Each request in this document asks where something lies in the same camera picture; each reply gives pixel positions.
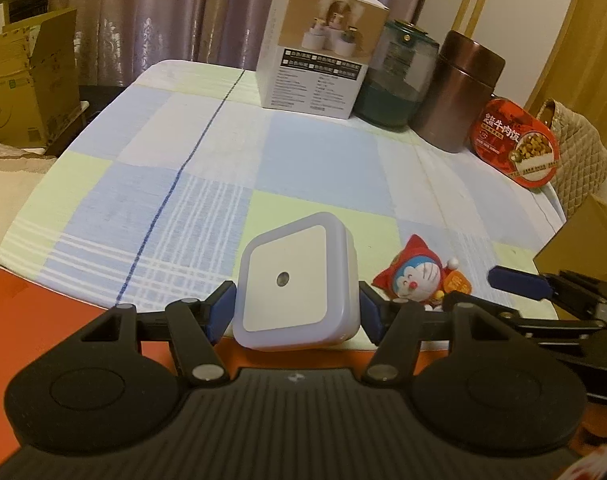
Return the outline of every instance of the food tin label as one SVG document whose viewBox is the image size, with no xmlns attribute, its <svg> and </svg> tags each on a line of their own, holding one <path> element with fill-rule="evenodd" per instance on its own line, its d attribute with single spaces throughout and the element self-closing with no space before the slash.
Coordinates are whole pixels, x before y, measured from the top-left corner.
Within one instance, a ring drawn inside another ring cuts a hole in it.
<svg viewBox="0 0 607 480">
<path fill-rule="evenodd" d="M 479 157 L 524 187 L 540 187 L 557 171 L 559 144 L 541 121 L 507 99 L 493 99 L 472 125 Z"/>
</svg>

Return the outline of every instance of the cardboard box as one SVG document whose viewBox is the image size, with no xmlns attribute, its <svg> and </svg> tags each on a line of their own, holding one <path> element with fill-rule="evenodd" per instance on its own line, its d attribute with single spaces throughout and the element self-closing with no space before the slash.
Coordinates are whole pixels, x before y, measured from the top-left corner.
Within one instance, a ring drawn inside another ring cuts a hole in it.
<svg viewBox="0 0 607 480">
<path fill-rule="evenodd" d="M 80 107 L 74 9 L 48 12 L 0 34 L 0 143 L 49 146 Z"/>
<path fill-rule="evenodd" d="M 59 137 L 55 139 L 50 146 L 47 147 L 44 155 L 61 156 L 61 154 L 68 149 L 82 130 L 87 126 L 88 121 L 86 118 L 86 110 L 90 106 L 88 101 L 81 102 L 82 107 L 77 112 L 77 116 L 73 118 L 70 124 L 59 134 Z"/>
<path fill-rule="evenodd" d="M 588 196 L 534 261 L 541 273 L 573 270 L 607 282 L 607 203 Z"/>
<path fill-rule="evenodd" d="M 388 8 L 377 0 L 272 0 L 261 42 L 261 105 L 346 119 Z"/>
</svg>

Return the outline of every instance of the plaid tablecloth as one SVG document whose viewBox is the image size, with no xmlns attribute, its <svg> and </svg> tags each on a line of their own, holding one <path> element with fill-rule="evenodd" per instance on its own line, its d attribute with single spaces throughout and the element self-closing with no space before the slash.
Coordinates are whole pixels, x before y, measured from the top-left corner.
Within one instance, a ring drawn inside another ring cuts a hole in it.
<svg viewBox="0 0 607 480">
<path fill-rule="evenodd" d="M 549 303 L 491 289 L 486 273 L 534 270 L 563 222 L 556 202 L 551 188 L 530 192 L 411 130 L 261 108 L 252 72 L 165 61 L 59 158 L 11 225 L 0 264 L 99 306 L 162 310 L 235 279 L 256 235 L 329 211 L 354 236 L 360 279 L 418 234 L 444 261 L 459 258 L 474 294 L 555 317 Z"/>
</svg>

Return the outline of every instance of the box label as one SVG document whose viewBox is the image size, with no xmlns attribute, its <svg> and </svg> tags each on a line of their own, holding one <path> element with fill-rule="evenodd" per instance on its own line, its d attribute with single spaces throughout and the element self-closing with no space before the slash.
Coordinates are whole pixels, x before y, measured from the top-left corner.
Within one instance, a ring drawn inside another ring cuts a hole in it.
<svg viewBox="0 0 607 480">
<path fill-rule="evenodd" d="M 343 59 L 285 49 L 277 69 L 270 105 L 322 115 L 349 112 L 362 67 Z"/>
</svg>

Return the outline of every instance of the copper thermos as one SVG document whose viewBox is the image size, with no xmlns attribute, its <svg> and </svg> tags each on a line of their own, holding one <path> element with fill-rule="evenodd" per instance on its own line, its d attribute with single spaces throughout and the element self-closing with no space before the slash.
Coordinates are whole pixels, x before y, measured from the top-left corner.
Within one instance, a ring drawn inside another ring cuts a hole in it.
<svg viewBox="0 0 607 480">
<path fill-rule="evenodd" d="M 445 152 L 466 144 L 470 127 L 490 100 L 506 60 L 451 30 L 439 51 L 426 97 L 410 126 Z"/>
</svg>

